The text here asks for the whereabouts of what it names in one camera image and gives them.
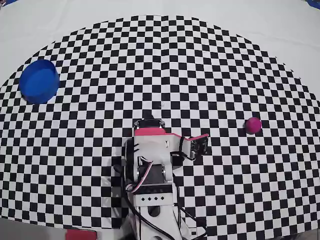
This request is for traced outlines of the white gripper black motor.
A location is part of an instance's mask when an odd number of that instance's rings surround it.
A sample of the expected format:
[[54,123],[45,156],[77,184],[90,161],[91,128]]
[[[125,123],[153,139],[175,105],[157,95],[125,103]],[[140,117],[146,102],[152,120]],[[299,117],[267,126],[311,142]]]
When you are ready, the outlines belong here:
[[135,165],[171,165],[182,155],[183,137],[165,130],[165,122],[144,115],[133,124],[132,161]]

